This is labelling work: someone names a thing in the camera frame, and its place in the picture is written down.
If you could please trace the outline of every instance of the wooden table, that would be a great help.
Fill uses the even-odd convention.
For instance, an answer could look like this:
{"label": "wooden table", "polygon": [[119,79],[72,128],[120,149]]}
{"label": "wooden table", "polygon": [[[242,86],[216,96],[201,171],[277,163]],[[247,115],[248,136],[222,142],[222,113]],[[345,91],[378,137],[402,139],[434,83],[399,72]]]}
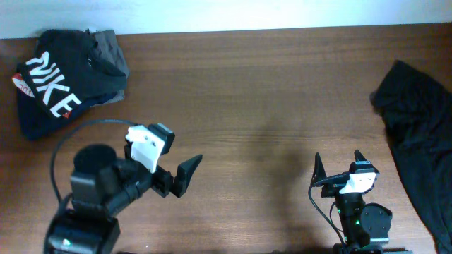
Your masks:
{"label": "wooden table", "polygon": [[[39,253],[57,202],[49,181],[57,140],[88,119],[163,122],[176,133],[159,163],[175,172],[204,159],[184,197],[148,191],[119,216],[117,251],[136,253],[315,253],[339,240],[307,189],[320,152],[328,175],[347,171],[360,149],[381,175],[364,199],[393,212],[389,248],[434,253],[400,182],[384,124],[369,95],[395,59],[452,88],[452,25],[309,28],[124,35],[131,69],[126,100],[92,108],[73,125],[30,142],[19,130],[10,77],[35,40],[0,41],[0,252]],[[107,143],[123,155],[125,126],[81,131],[57,157],[70,191],[72,159]],[[333,200],[314,199],[327,212]]]}

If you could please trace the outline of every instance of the white plastic part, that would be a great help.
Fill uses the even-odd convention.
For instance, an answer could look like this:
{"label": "white plastic part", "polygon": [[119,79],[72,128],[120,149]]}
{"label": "white plastic part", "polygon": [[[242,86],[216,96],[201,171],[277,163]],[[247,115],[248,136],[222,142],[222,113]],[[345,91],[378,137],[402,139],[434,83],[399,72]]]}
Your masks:
{"label": "white plastic part", "polygon": [[165,142],[142,125],[129,127],[126,139],[132,142],[132,159],[140,162],[152,174],[155,173]]}
{"label": "white plastic part", "polygon": [[363,193],[374,185],[376,178],[375,172],[350,174],[347,184],[339,190],[340,194],[346,193]]}

